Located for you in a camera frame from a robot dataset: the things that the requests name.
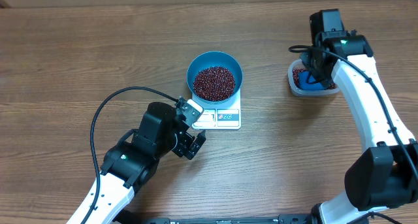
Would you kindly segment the blue plastic measuring scoop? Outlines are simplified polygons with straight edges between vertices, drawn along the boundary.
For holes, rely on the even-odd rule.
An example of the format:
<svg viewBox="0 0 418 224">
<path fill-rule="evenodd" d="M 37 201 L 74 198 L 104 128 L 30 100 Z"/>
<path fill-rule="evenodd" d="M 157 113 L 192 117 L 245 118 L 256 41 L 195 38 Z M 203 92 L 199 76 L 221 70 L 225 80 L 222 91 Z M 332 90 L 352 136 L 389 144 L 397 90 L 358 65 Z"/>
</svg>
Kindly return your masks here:
<svg viewBox="0 0 418 224">
<path fill-rule="evenodd" d="M 298 75 L 298 87 L 306 91 L 324 90 L 325 87 L 318 82 L 309 71 L 300 72 Z"/>
</svg>

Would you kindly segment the teal round bowl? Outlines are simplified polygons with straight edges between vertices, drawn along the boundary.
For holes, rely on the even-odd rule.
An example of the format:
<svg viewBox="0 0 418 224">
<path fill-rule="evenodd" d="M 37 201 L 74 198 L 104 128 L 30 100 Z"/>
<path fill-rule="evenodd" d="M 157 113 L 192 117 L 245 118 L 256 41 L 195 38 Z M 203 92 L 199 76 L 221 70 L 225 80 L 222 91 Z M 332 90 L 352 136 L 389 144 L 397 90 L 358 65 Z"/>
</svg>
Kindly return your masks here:
<svg viewBox="0 0 418 224">
<path fill-rule="evenodd" d="M 211 51 L 199 55 L 189 65 L 187 70 L 187 85 L 192 94 L 195 94 L 193 91 L 193 81 L 199 71 L 215 66 L 225 67 L 232 72 L 236 84 L 233 95 L 240 90 L 243 82 L 243 71 L 239 62 L 225 52 Z"/>
</svg>

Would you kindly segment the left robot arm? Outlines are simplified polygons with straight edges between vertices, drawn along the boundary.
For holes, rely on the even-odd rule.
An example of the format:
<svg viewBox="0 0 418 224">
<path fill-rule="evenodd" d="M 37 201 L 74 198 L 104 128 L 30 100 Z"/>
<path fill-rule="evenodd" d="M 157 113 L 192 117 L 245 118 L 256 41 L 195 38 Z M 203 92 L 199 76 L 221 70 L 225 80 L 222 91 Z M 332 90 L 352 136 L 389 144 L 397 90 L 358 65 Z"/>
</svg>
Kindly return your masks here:
<svg viewBox="0 0 418 224">
<path fill-rule="evenodd" d="M 206 140 L 205 133 L 187 130 L 200 118 L 203 107 L 180 99 L 174 106 L 153 102 L 139 128 L 126 132 L 107 151 L 100 167 L 100 180 L 69 219 L 69 223 L 134 223 L 125 207 L 155 174 L 168 152 L 191 160 Z"/>
</svg>

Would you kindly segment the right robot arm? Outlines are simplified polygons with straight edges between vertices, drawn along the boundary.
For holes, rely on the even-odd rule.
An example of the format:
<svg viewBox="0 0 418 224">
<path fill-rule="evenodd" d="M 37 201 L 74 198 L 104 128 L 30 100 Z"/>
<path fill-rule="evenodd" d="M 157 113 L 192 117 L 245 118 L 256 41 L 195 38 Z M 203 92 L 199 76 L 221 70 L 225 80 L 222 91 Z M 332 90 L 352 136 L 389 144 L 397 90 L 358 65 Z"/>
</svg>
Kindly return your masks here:
<svg viewBox="0 0 418 224">
<path fill-rule="evenodd" d="M 311 46 L 294 46 L 307 84 L 336 84 L 355 120 L 362 154 L 344 191 L 312 208 L 310 223 L 367 223 L 381 211 L 417 202 L 417 140 L 402 123 L 379 79 L 367 39 L 344 28 L 337 9 L 310 16 Z"/>
</svg>

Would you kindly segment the white digital kitchen scale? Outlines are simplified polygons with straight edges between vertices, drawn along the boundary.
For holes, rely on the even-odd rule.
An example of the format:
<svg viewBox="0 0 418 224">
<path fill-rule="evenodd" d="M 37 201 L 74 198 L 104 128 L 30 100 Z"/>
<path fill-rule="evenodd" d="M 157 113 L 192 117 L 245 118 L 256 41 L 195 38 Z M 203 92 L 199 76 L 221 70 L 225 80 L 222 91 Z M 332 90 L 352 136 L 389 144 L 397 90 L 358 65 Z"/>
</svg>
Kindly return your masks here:
<svg viewBox="0 0 418 224">
<path fill-rule="evenodd" d="M 196 130 L 235 130 L 241 128 L 241 94 L 238 90 L 231 98 L 221 102 L 209 102 L 192 94 L 192 99 L 204 112 L 192 125 Z"/>
</svg>

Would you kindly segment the red beans in bowl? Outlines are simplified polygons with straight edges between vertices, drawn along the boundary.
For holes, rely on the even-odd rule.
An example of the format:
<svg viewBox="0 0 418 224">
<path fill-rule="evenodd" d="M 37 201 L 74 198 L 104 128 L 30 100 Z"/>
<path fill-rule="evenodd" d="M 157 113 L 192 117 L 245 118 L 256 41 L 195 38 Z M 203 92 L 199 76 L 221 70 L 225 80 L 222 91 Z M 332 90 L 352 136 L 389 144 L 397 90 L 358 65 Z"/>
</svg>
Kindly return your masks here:
<svg viewBox="0 0 418 224">
<path fill-rule="evenodd" d="M 231 97 L 235 86 L 232 72 L 221 66 L 199 71 L 193 81 L 195 95 L 212 102 L 223 101 Z"/>
</svg>

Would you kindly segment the clear plastic food container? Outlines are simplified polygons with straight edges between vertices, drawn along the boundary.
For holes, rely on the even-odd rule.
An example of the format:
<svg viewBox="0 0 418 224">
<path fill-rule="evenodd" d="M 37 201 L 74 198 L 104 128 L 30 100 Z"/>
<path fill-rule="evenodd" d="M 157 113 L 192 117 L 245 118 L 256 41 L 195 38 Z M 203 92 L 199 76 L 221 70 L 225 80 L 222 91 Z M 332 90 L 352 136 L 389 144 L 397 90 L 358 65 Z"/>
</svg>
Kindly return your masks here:
<svg viewBox="0 0 418 224">
<path fill-rule="evenodd" d="M 306 70 L 304 65 L 302 64 L 301 59 L 297 59 L 294 62 L 292 62 L 292 64 L 290 64 L 290 66 L 288 68 L 288 73 L 287 73 L 291 93 L 294 96 L 297 96 L 297 97 L 324 97 L 324 96 L 327 96 L 327 95 L 337 94 L 340 91 L 340 89 L 338 87 L 335 87 L 334 89 L 324 89 L 324 90 L 304 90 L 304 89 L 300 89 L 295 84 L 295 80 L 293 78 L 293 70 L 294 69 Z"/>
</svg>

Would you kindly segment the red adzuki beans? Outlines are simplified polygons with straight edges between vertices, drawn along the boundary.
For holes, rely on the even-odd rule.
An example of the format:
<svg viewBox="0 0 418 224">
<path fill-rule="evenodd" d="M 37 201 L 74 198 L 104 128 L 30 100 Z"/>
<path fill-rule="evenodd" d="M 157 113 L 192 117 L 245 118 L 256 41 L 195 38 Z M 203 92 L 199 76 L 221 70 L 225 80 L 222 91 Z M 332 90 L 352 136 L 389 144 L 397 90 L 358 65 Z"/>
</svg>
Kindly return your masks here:
<svg viewBox="0 0 418 224">
<path fill-rule="evenodd" d="M 292 70 L 292 74 L 293 74 L 293 81 L 294 81 L 294 83 L 295 83 L 295 85 L 296 85 L 296 87 L 298 87 L 298 74 L 300 73 L 300 72 L 304 72 L 304 71 L 307 71 L 306 69 L 293 69 Z M 332 83 L 328 88 L 327 88 L 328 90 L 330 90 L 330 89 L 336 89 L 336 85 L 334 84 L 334 83 Z"/>
</svg>

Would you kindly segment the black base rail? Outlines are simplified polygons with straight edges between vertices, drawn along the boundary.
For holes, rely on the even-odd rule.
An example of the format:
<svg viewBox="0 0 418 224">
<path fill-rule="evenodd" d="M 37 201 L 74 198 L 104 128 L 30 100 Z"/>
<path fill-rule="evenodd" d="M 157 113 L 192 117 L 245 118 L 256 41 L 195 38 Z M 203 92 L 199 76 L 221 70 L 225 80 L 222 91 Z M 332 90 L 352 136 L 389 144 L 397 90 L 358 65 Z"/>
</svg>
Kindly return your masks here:
<svg viewBox="0 0 418 224">
<path fill-rule="evenodd" d="M 276 217 L 225 217 L 225 218 L 196 218 L 170 219 L 156 217 L 142 219 L 130 211 L 123 210 L 113 223 L 121 224 L 320 224 L 321 221 L 311 214 L 280 214 Z"/>
</svg>

